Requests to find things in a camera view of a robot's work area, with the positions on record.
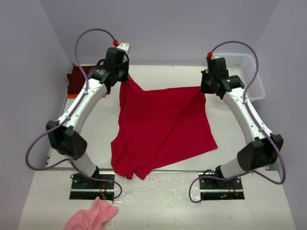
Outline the red t-shirt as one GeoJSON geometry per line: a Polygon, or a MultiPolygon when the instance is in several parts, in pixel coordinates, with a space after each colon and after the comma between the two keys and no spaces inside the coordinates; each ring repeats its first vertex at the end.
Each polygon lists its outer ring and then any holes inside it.
{"type": "Polygon", "coordinates": [[[119,131],[111,143],[115,173],[145,179],[154,169],[217,149],[198,86],[144,90],[121,83],[119,131]]]}

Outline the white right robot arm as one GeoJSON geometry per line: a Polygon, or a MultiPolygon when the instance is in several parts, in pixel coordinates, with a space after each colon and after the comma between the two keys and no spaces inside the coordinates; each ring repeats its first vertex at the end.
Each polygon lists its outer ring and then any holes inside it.
{"type": "Polygon", "coordinates": [[[275,163],[283,145],[280,134],[273,134],[255,111],[244,93],[245,86],[237,76],[230,76],[225,58],[207,58],[207,69],[202,71],[201,92],[215,94],[228,106],[244,135],[246,146],[234,160],[216,168],[214,183],[225,188],[231,178],[275,163]]]}

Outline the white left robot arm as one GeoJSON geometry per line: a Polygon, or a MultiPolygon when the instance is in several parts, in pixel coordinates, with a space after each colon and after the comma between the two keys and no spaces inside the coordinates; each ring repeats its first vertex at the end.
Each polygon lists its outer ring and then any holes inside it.
{"type": "Polygon", "coordinates": [[[108,90],[117,82],[128,81],[129,44],[121,43],[107,49],[105,58],[89,71],[80,93],[70,107],[56,121],[48,121],[46,129],[51,147],[83,176],[89,188],[99,185],[97,166],[88,156],[87,141],[81,136],[83,125],[108,90]]]}

